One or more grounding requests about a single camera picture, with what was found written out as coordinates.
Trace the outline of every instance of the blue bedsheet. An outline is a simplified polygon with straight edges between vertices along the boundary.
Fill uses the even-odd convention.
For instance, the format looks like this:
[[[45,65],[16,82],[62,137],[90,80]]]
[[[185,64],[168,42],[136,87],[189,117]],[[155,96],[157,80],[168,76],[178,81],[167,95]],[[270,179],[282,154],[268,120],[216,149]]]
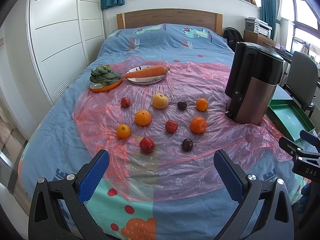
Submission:
[[[30,198],[39,177],[46,177],[48,180],[63,179],[69,173],[77,173],[82,165],[92,158],[82,143],[72,118],[77,99],[89,86],[90,71],[98,65],[120,63],[135,55],[146,60],[165,60],[171,63],[221,62],[231,67],[234,54],[223,38],[208,29],[195,26],[161,24],[119,30],[109,35],[97,60],[69,85],[34,132],[23,152],[19,178]],[[286,97],[288,95],[281,88],[277,88],[274,98]],[[301,146],[313,150],[306,144]],[[300,198],[300,188],[306,181],[293,174],[291,169],[292,161],[278,162],[273,154],[267,151],[249,172],[256,174],[261,180],[274,181],[278,177],[283,178],[292,202],[295,202]],[[110,187],[107,180],[103,179],[86,206],[105,233],[127,239],[121,233],[126,221],[114,223],[110,218],[116,220],[119,208],[113,209],[113,203],[106,200],[107,194],[104,190],[108,186]],[[117,197],[123,207],[128,204],[128,201]],[[130,205],[135,208],[137,217],[144,221],[151,224],[153,220],[148,219],[156,219],[154,239],[159,240],[211,240],[237,207],[237,203],[231,200],[225,188],[186,199]],[[72,224],[65,206],[64,213],[68,223]]]

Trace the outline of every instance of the wooden headboard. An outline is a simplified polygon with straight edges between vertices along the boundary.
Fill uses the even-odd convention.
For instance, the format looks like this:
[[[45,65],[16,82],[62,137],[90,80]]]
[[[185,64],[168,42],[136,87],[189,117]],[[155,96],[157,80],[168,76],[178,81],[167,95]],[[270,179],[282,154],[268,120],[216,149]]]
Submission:
[[[189,9],[151,9],[117,14],[118,29],[161,23],[208,28],[222,36],[222,14]]]

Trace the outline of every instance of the green plastic tray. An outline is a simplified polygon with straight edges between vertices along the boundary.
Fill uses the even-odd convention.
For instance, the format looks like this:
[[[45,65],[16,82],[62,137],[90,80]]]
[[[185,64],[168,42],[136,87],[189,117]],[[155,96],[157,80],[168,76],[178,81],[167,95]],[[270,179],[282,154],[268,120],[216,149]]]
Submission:
[[[273,99],[267,116],[276,128],[293,142],[300,140],[300,131],[312,132],[315,127],[305,112],[293,99]]]

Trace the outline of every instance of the pink plastic sheet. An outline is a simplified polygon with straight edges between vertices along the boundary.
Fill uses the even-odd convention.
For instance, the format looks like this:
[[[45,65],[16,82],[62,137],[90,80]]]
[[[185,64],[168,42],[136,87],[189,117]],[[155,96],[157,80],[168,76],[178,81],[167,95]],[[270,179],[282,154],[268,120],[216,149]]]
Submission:
[[[90,154],[94,156],[100,149],[109,152],[110,165],[105,177],[122,196],[131,201],[161,201],[222,188],[223,183],[213,165],[214,152],[219,149],[224,149],[244,171],[267,149],[278,161],[290,158],[278,147],[282,135],[266,116],[260,126],[240,125],[225,116],[228,97],[224,90],[229,67],[212,63],[145,61],[138,56],[112,67],[126,73],[136,66],[156,64],[171,70],[161,82],[139,86],[124,80],[109,92],[94,93],[88,89],[74,109],[74,120]],[[158,110],[151,105],[155,93],[169,98],[167,108]],[[121,107],[123,97],[130,98],[130,107]],[[209,102],[209,109],[204,113],[195,107],[198,98]],[[177,108],[181,100],[188,103],[185,111]],[[135,113],[141,109],[152,115],[152,122],[146,127],[134,121]],[[195,116],[204,117],[208,124],[201,135],[189,129],[189,122]],[[168,134],[164,129],[169,119],[179,124],[175,134]],[[130,137],[124,140],[116,136],[116,127],[122,123],[131,129]],[[143,137],[154,140],[153,154],[145,155],[140,151],[139,142]],[[193,150],[188,153],[181,149],[185,138],[194,143]]]

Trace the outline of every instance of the black appliance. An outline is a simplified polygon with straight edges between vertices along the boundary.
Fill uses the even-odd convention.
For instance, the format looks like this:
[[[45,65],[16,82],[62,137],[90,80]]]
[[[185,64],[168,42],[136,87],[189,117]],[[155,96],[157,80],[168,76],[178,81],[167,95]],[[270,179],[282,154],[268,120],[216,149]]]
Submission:
[[[282,76],[283,58],[263,46],[238,42],[225,94],[226,116],[259,125]]]

